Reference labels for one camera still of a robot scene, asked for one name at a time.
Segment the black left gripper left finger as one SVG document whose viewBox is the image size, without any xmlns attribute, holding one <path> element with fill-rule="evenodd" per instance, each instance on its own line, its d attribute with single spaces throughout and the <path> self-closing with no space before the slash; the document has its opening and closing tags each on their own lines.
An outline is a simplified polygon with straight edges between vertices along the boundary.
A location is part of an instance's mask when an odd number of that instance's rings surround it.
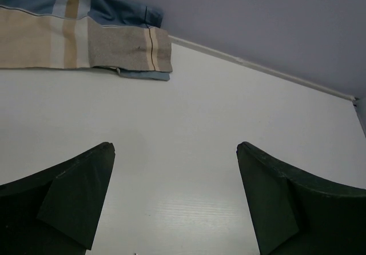
<svg viewBox="0 0 366 255">
<path fill-rule="evenodd" d="M 103 142 L 1 185 L 1 254 L 85 254 L 91 250 L 115 160 Z"/>
</svg>

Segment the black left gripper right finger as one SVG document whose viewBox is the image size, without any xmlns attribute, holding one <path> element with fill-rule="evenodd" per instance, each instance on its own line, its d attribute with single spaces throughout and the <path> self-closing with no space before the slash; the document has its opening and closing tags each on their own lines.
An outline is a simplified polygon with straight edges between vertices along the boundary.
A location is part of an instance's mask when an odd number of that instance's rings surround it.
<svg viewBox="0 0 366 255">
<path fill-rule="evenodd" d="M 249 142 L 237 159 L 261 254 L 364 254 L 365 190 L 282 162 Z"/>
</svg>

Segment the blue beige plaid cloth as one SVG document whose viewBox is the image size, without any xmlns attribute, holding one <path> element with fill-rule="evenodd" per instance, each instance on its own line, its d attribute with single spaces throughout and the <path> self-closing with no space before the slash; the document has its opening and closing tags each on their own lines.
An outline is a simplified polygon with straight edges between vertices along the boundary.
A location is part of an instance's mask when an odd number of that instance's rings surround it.
<svg viewBox="0 0 366 255">
<path fill-rule="evenodd" d="M 168 81 L 162 12 L 130 0 L 1 0 L 1 68 L 110 69 Z"/>
</svg>

